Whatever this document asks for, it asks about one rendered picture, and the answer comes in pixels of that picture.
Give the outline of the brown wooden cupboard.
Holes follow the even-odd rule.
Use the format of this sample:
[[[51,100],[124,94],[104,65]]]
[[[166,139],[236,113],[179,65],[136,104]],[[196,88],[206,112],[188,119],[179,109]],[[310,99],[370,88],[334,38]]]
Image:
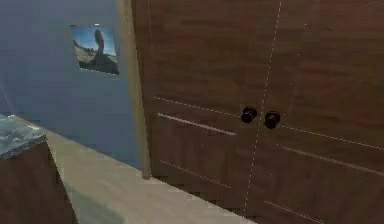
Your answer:
[[[255,224],[384,224],[384,0],[123,0],[145,167]]]

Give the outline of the framed blue landscape picture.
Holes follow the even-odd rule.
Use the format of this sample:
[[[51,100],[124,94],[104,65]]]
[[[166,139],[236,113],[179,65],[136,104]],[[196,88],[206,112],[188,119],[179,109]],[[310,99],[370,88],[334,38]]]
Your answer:
[[[70,33],[77,64],[82,70],[120,74],[112,26],[71,25]]]

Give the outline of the brown counter with marble top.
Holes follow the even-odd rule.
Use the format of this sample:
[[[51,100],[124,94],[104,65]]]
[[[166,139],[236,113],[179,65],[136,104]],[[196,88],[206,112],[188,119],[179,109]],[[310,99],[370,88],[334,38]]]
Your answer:
[[[79,224],[46,134],[2,114],[0,224]]]

